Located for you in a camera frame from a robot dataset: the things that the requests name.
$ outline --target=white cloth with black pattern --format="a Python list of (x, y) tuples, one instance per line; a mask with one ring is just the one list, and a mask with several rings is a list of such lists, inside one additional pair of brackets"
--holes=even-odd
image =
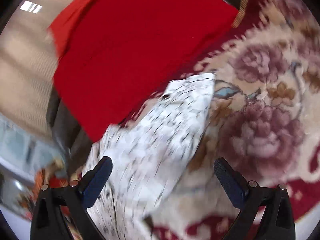
[(150, 238), (139, 221), (170, 194), (196, 152), (213, 90), (213, 73), (171, 81), (134, 128), (110, 125), (93, 145), (83, 175), (103, 156), (113, 162), (106, 186), (87, 210), (105, 238)]

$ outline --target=red fabric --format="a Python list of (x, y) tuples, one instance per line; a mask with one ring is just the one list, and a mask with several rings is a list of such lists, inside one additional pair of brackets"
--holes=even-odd
[[(224, 230), (222, 232), (219, 232), (217, 228), (218, 225), (223, 222), (227, 218), (228, 225), (231, 225), (234, 222), (233, 218), (229, 217), (220, 217), (215, 215), (209, 215), (205, 218), (203, 218), (200, 221), (195, 221), (193, 224), (189, 225), (185, 228), (185, 234), (188, 236), (188, 238), (185, 239), (201, 239), (203, 235), (201, 233), (203, 232), (201, 229), (206, 228), (207, 230), (210, 230), (210, 237), (207, 238), (208, 240), (220, 240), (222, 239), (227, 230)], [(252, 224), (248, 234), (245, 238), (245, 240), (251, 240), (253, 239), (258, 231), (258, 225)], [(160, 240), (181, 240), (173, 231), (171, 231), (170, 228), (166, 228), (163, 226), (155, 226), (152, 229), (152, 232), (158, 237)]]
[(222, 0), (96, 0), (74, 30), (54, 85), (92, 141), (231, 27)]
[(68, 40), (72, 31), (76, 28), (79, 19), (81, 19), (82, 14), (86, 12), (93, 1), (94, 0), (73, 0), (49, 26), (59, 58), (62, 57), (66, 51)]

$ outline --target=metal screw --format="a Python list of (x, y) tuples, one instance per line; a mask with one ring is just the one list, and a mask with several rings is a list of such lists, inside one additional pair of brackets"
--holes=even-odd
[(287, 188), (287, 186), (286, 186), (285, 184), (279, 184), (279, 188), (282, 189), (282, 190), (284, 190), (284, 189)]
[(48, 189), (48, 184), (43, 184), (42, 187), (41, 187), (41, 190), (45, 191)]
[(75, 187), (75, 186), (78, 185), (78, 183), (79, 183), (78, 180), (73, 180), (73, 181), (70, 182), (70, 186), (71, 186), (71, 187)]
[(256, 183), (254, 180), (249, 181), (249, 186), (250, 187), (257, 187), (258, 183)]

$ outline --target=light blue fabric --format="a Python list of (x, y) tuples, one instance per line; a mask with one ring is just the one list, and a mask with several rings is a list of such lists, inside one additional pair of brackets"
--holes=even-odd
[[(54, 158), (60, 158), (65, 162), (64, 155), (57, 146), (39, 140), (1, 114), (0, 156), (32, 176), (39, 169), (47, 166)], [(63, 177), (66, 172), (59, 172), (56, 175)]]

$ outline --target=pink flower pattern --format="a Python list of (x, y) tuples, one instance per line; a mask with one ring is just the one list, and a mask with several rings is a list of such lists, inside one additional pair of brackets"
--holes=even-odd
[(297, 51), (299, 56), (304, 58), (319, 56), (320, 46), (311, 40), (300, 42), (297, 45)]
[(288, 111), (257, 101), (227, 118), (217, 150), (246, 179), (259, 180), (292, 169), (303, 138), (302, 124)]
[(275, 82), (278, 74), (289, 69), (288, 62), (283, 59), (279, 47), (268, 45), (250, 45), (238, 57), (229, 61), (235, 69), (238, 79), (249, 83)]
[(308, 7), (302, 0), (276, 0), (276, 5), (285, 17), (301, 20), (310, 15)]

